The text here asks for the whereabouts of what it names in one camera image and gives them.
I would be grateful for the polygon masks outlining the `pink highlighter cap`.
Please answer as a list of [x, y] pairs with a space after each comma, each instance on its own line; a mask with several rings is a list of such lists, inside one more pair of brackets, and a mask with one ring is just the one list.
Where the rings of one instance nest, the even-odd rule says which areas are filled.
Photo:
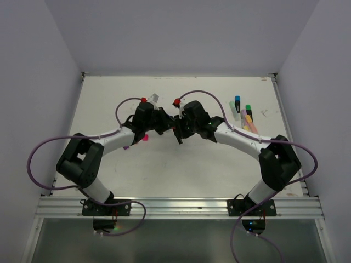
[[148, 134], [145, 134], [145, 136], [143, 137], [143, 141], [148, 141], [148, 139], [149, 139], [149, 136], [148, 136]]

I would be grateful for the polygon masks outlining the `mint green highlighter pen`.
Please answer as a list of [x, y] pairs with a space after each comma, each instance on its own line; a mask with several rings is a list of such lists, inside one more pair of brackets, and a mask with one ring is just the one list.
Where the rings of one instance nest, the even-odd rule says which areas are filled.
[[234, 117], [234, 120], [238, 122], [240, 120], [240, 115], [236, 110], [234, 101], [229, 102], [229, 107], [230, 107], [231, 113]]

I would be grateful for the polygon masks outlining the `blue highlighter pen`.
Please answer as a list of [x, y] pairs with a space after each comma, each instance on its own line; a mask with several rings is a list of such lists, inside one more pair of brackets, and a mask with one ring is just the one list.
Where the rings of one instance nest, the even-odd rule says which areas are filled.
[[234, 104], [235, 104], [236, 112], [240, 113], [241, 112], [241, 98], [239, 95], [235, 96]]

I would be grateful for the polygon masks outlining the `yellow pastel highlighter pen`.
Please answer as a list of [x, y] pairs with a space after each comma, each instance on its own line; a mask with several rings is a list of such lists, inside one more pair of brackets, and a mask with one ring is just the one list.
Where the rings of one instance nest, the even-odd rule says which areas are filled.
[[246, 122], [247, 122], [247, 124], [248, 124], [248, 126], [250, 128], [250, 131], [253, 132], [253, 133], [258, 134], [258, 130], [257, 130], [257, 128], [256, 128], [251, 116], [250, 115], [246, 115], [245, 116], [245, 120], [246, 120]]

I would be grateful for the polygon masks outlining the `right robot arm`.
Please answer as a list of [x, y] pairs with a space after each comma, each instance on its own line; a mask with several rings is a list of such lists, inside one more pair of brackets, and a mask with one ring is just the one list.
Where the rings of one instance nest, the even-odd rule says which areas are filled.
[[198, 134], [205, 140], [240, 150], [258, 161], [261, 179], [244, 197], [241, 205], [247, 213], [257, 215], [262, 211], [263, 200], [282, 191], [301, 169], [301, 163], [286, 137], [261, 137], [241, 128], [229, 127], [224, 118], [210, 117], [197, 100], [184, 103], [175, 99], [173, 105], [179, 109], [173, 131], [180, 144], [183, 139]]

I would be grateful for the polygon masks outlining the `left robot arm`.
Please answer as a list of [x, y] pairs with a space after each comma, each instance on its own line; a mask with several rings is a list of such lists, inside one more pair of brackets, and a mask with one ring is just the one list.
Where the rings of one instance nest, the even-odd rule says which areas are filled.
[[141, 141], [148, 131], [162, 135], [175, 127], [175, 120], [162, 107], [150, 102], [140, 102], [135, 113], [121, 127], [95, 139], [75, 134], [56, 164], [56, 171], [76, 184], [79, 191], [95, 202], [101, 215], [113, 211], [113, 193], [98, 178], [102, 158], [119, 148], [132, 146]]

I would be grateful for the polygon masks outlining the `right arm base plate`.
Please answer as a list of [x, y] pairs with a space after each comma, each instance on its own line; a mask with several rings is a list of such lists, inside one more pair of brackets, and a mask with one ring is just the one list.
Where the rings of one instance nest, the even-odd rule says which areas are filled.
[[275, 203], [272, 199], [257, 206], [257, 204], [244, 199], [228, 199], [227, 210], [229, 216], [241, 216], [244, 212], [249, 210], [245, 216], [277, 216]]

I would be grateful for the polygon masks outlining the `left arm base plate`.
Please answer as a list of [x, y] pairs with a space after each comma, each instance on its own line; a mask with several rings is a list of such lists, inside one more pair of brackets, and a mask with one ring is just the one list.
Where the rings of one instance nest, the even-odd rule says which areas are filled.
[[106, 206], [92, 202], [89, 199], [80, 200], [83, 206], [81, 214], [83, 216], [129, 216], [131, 204]]

